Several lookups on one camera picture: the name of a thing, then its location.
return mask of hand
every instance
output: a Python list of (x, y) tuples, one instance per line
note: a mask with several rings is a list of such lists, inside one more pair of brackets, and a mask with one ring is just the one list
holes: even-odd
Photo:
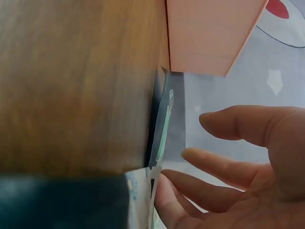
[[(234, 106), (200, 116), (215, 137), (268, 149), (268, 164), (190, 148), (185, 160), (235, 188), (165, 170), (155, 206), (169, 229), (298, 229), (305, 226), (305, 109)], [(208, 212), (202, 213), (185, 197)]]

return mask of wooden surface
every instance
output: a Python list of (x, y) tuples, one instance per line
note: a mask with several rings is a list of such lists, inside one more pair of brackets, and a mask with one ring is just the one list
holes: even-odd
[(0, 0), (0, 172), (143, 165), (164, 0)]

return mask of dark object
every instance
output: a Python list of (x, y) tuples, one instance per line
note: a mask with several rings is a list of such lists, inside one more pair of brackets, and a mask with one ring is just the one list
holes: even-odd
[(126, 229), (128, 207), (125, 176), (0, 178), (1, 229)]

